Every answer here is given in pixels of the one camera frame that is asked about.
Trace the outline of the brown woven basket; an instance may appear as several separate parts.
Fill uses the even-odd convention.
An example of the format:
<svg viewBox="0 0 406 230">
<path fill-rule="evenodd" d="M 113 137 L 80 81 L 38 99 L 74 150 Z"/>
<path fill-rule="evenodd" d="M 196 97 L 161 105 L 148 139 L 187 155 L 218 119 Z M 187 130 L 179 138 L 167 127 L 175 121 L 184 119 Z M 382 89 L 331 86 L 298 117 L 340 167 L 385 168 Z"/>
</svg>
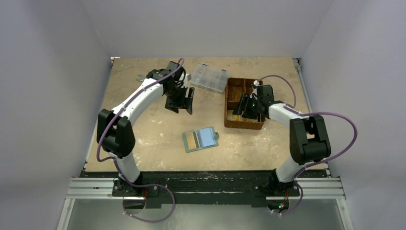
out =
<svg viewBox="0 0 406 230">
<path fill-rule="evenodd" d="M 251 130 L 261 130 L 264 123 L 246 123 L 246 122 L 236 122 L 229 121 L 227 115 L 232 113 L 238 102 L 240 101 L 241 95 L 244 93 L 251 94 L 253 92 L 252 84 L 255 79 L 246 78 L 229 78 L 225 88 L 225 115 L 224 115 L 224 126 L 227 128 L 240 128 L 240 129 L 251 129 Z"/>
</svg>

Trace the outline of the gold credit card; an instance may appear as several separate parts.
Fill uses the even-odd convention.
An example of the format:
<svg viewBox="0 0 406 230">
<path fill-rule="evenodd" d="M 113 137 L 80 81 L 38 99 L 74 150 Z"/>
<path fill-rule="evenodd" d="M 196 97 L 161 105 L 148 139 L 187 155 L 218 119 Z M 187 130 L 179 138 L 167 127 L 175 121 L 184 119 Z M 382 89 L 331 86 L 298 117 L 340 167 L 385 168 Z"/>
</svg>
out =
<svg viewBox="0 0 406 230">
<path fill-rule="evenodd" d="M 194 150 L 201 147 L 198 131 L 190 131 L 185 133 L 186 145 L 188 150 Z"/>
</svg>

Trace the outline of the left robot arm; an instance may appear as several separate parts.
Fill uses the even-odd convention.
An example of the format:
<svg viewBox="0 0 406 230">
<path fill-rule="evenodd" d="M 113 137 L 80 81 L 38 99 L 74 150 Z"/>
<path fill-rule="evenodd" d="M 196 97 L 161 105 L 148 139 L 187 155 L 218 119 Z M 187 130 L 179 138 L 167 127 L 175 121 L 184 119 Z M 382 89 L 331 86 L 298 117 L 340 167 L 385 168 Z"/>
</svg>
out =
<svg viewBox="0 0 406 230">
<path fill-rule="evenodd" d="M 127 99 L 111 110 L 102 109 L 98 114 L 96 159 L 98 162 L 112 160 L 119 177 L 125 181 L 124 190 L 131 196 L 142 192 L 143 183 L 138 180 L 138 169 L 133 149 L 136 138 L 133 126 L 141 114 L 157 99 L 166 97 L 165 108 L 178 113 L 184 109 L 192 114 L 194 88 L 188 88 L 184 59 L 171 61 L 164 69 L 153 69 Z"/>
</svg>

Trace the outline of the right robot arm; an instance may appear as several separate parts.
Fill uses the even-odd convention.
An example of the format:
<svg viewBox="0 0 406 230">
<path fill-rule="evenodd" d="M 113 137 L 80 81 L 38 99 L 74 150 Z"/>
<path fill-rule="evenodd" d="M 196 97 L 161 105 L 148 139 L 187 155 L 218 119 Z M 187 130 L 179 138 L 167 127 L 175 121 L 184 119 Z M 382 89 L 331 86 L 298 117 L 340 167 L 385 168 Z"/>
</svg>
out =
<svg viewBox="0 0 406 230">
<path fill-rule="evenodd" d="M 274 99 L 271 85 L 253 85 L 252 94 L 243 93 L 234 115 L 262 121 L 276 121 L 289 129 L 290 156 L 272 171 L 264 189 L 280 195 L 293 187 L 294 179 L 312 163 L 331 155 L 331 145 L 324 119 L 320 115 L 303 115 L 286 103 Z"/>
</svg>

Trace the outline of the clear plastic organizer box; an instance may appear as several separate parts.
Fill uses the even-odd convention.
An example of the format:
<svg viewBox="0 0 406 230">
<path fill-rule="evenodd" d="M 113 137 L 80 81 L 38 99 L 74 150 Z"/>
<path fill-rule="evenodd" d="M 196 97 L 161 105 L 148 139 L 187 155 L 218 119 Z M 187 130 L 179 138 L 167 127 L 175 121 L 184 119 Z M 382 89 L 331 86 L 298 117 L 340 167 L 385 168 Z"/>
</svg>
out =
<svg viewBox="0 0 406 230">
<path fill-rule="evenodd" d="M 231 73 L 224 69 L 218 69 L 206 64 L 197 64 L 191 73 L 189 82 L 198 88 L 218 94 L 223 94 Z"/>
</svg>

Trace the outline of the silver open-end wrench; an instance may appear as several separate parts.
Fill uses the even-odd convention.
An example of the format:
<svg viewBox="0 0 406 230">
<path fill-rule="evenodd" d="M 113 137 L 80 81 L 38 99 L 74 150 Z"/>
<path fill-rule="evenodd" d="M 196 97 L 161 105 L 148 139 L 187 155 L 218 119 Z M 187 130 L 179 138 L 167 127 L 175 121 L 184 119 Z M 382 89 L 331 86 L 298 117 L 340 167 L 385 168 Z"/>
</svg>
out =
<svg viewBox="0 0 406 230">
<path fill-rule="evenodd" d="M 136 81 L 143 82 L 146 79 L 146 76 L 143 74 L 138 74 Z"/>
</svg>

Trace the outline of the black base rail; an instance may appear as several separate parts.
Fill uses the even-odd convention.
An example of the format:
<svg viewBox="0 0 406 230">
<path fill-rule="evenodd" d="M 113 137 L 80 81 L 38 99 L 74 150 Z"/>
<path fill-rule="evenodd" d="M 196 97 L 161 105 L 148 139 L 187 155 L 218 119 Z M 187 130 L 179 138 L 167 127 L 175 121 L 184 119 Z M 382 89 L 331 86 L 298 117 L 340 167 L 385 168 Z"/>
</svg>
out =
<svg viewBox="0 0 406 230">
<path fill-rule="evenodd" d="M 144 198 L 147 208 L 163 204 L 250 205 L 266 207 L 267 197 L 283 200 L 300 195 L 297 185 L 271 191 L 264 189 L 273 170 L 142 172 L 136 188 L 122 179 L 113 182 L 114 197 Z"/>
</svg>

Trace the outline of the aluminium frame rail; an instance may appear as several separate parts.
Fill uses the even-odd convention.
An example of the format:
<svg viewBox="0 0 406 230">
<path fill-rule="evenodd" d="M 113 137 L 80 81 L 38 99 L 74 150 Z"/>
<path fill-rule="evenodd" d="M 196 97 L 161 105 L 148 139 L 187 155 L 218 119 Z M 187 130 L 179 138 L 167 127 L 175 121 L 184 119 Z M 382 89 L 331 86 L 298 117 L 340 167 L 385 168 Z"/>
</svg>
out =
<svg viewBox="0 0 406 230">
<path fill-rule="evenodd" d="M 309 112 L 312 112 L 312 107 L 309 101 L 309 97 L 307 94 L 307 90 L 305 87 L 305 83 L 302 76 L 302 65 L 300 64 L 300 58 L 293 58 L 293 64 L 296 69 L 298 78 L 301 83 L 301 87 L 303 90 L 303 95 L 306 101 L 307 109 Z M 345 194 L 342 187 L 331 187 L 328 186 L 317 186 L 315 188 L 311 188 L 309 186 L 305 186 L 304 188 L 305 195 L 308 199 L 345 199 Z"/>
</svg>

